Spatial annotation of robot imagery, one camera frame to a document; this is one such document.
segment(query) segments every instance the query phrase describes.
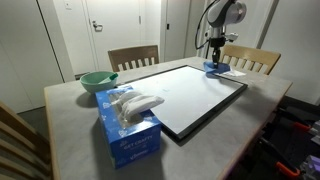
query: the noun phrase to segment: chair backrest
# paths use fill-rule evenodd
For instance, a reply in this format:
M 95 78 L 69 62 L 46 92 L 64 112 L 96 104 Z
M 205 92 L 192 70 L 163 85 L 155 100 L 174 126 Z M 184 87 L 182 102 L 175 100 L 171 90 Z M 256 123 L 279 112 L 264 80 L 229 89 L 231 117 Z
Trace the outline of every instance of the chair backrest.
M 0 102 L 0 132 L 1 179 L 51 178 L 48 140 L 2 102 Z
M 159 64 L 157 45 L 109 50 L 108 55 L 114 72 L 120 71 L 119 65 L 127 70 Z
M 236 45 L 225 45 L 220 62 L 269 75 L 281 54 Z

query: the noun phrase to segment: blue tissue box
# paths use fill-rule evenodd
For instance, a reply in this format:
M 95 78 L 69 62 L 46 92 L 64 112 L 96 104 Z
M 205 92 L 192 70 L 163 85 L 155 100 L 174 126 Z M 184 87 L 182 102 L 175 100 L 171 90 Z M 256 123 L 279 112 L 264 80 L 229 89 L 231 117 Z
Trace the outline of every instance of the blue tissue box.
M 161 122 L 151 110 L 134 115 L 134 122 L 118 118 L 121 106 L 114 102 L 128 90 L 132 87 L 96 93 L 102 132 L 116 169 L 160 149 Z

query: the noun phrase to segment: cable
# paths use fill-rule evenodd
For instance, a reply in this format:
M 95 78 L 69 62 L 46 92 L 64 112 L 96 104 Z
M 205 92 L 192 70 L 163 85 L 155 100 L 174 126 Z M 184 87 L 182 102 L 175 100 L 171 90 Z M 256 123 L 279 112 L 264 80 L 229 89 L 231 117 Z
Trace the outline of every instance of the cable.
M 196 37 L 195 37 L 195 41 L 194 41 L 194 45 L 195 45 L 195 47 L 196 47 L 196 49 L 198 50 L 198 49 L 201 49 L 201 48 L 203 48 L 208 42 L 209 42 L 209 40 L 206 40 L 206 42 L 204 42 L 201 46 L 197 46 L 197 40 L 198 40 L 198 33 L 199 33 L 199 29 L 200 29 L 200 25 L 201 25 L 201 21 L 202 21 L 202 19 L 203 19 L 203 16 L 206 14 L 206 12 L 210 9 L 210 7 L 214 4 L 214 3 L 216 3 L 218 0 L 214 0 L 211 4 L 209 4 L 209 6 L 206 8 L 206 10 L 203 12 L 203 14 L 201 15 L 201 18 L 200 18 L 200 21 L 199 21 L 199 23 L 198 23 L 198 27 L 197 27 L 197 32 L 196 32 Z

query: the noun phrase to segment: green bowl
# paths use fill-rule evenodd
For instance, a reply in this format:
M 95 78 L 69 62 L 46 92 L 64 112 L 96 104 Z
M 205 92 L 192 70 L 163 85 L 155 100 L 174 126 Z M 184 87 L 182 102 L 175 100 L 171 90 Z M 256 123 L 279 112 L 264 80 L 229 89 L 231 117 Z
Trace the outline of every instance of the green bowl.
M 81 76 L 80 82 L 84 89 L 86 89 L 89 93 L 95 93 L 103 90 L 112 89 L 115 87 L 117 78 L 112 81 L 108 81 L 105 83 L 100 83 L 104 79 L 110 77 L 111 75 L 115 74 L 114 72 L 107 72 L 107 71 L 98 71 L 85 74 Z

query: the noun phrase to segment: table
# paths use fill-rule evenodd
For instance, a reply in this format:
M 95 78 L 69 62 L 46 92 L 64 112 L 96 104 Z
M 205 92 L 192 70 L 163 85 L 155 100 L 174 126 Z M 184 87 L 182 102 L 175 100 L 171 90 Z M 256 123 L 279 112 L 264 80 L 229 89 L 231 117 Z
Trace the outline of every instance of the table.
M 119 72 L 118 83 L 182 65 L 203 69 L 203 58 L 192 57 Z M 184 144 L 161 133 L 161 149 L 114 170 L 102 138 L 95 95 L 79 81 L 45 88 L 55 179 L 223 179 L 232 170 L 291 82 L 244 71 L 229 77 L 248 88 L 213 121 L 199 128 Z

